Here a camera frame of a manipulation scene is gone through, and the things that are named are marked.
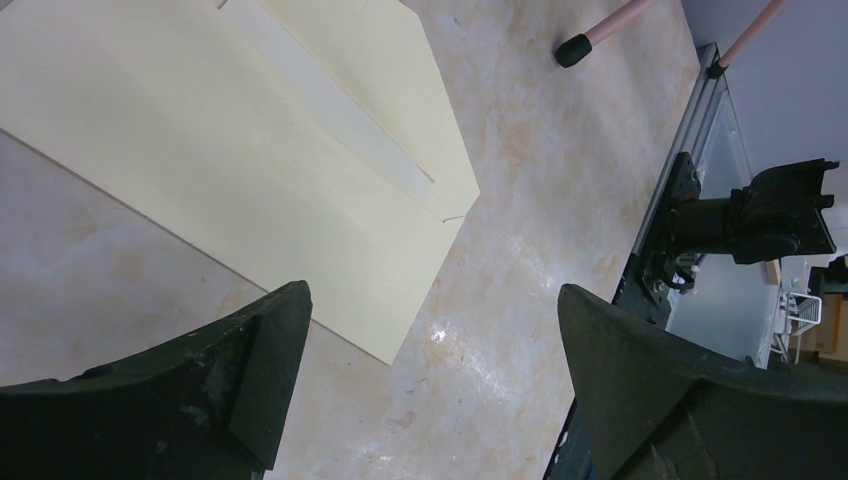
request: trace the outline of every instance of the white wire rack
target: white wire rack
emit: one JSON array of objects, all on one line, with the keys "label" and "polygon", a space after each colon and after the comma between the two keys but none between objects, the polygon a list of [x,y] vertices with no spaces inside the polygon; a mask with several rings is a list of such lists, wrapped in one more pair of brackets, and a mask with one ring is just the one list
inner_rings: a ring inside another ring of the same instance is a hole
[{"label": "white wire rack", "polygon": [[789,342],[794,337],[794,363],[801,358],[801,335],[821,323],[822,300],[812,295],[782,292],[774,318],[771,350],[780,354],[781,361],[790,363]]}]

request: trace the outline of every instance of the pink pole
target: pink pole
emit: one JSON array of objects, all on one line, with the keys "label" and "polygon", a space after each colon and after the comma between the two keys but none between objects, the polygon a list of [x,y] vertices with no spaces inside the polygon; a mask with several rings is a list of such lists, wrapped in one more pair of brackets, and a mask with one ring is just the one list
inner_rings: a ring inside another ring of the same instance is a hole
[{"label": "pink pole", "polygon": [[657,0],[630,0],[621,8],[613,12],[609,17],[603,19],[586,32],[586,37],[592,46],[601,43],[605,38],[612,35],[616,30],[623,27],[627,22],[638,17]]},{"label": "pink pole", "polygon": [[754,19],[754,22],[750,26],[748,26],[748,28],[745,29],[745,31],[742,33],[742,36],[739,37],[738,40],[736,40],[732,47],[730,47],[730,50],[728,50],[727,53],[725,53],[724,56],[718,60],[719,66],[721,68],[727,68],[733,61],[733,59],[739,55],[742,49],[744,49],[751,42],[751,40],[753,40],[753,38],[760,32],[760,30],[762,30],[763,27],[766,26],[766,23],[771,20],[771,17],[773,17],[774,14],[777,13],[778,10],[780,10],[780,7],[782,7],[788,1],[789,0],[771,0],[771,2],[769,2],[766,8],[763,9],[762,12],[760,12],[756,19]]}]

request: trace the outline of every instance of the pink metal leg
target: pink metal leg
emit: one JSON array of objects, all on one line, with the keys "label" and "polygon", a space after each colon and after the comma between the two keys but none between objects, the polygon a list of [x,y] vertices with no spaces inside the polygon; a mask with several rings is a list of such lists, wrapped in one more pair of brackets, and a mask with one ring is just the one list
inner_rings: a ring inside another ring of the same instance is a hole
[{"label": "pink metal leg", "polygon": [[586,32],[586,37],[592,45],[601,43],[605,38],[612,35],[616,30],[623,27],[627,22],[638,17],[642,12],[647,10],[657,0],[630,0],[621,8],[612,13],[609,17],[603,19]]},{"label": "pink metal leg", "polygon": [[748,43],[766,26],[771,17],[780,10],[780,7],[786,4],[789,0],[771,0],[769,4],[763,9],[762,12],[754,19],[754,22],[745,29],[742,33],[742,36],[739,37],[738,40],[733,44],[732,47],[721,57],[718,61],[718,64],[722,66],[722,68],[727,68],[728,65],[739,55],[739,52],[744,49]]}]

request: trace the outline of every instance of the marble surface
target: marble surface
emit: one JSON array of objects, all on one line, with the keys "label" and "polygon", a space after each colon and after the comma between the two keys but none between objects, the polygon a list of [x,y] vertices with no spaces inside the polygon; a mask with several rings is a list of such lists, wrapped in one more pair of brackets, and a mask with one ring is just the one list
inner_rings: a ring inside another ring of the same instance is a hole
[{"label": "marble surface", "polygon": [[[539,479],[572,399],[562,283],[610,298],[698,65],[660,0],[575,68],[552,47],[623,1],[409,0],[481,188],[394,365],[312,325],[267,479]],[[68,378],[262,292],[0,138],[0,384]]]}]

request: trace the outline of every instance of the marble tabletop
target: marble tabletop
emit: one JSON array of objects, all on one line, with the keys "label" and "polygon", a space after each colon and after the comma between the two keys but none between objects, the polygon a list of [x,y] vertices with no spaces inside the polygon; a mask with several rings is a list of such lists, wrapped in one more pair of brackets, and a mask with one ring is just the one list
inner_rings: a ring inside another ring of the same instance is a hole
[{"label": "marble tabletop", "polygon": [[[481,195],[392,366],[313,323],[267,479],[540,479],[573,396],[557,292],[611,298],[698,73],[678,0],[569,70],[554,46],[623,1],[404,3]],[[0,384],[69,378],[263,293],[7,135],[0,224]]]}]

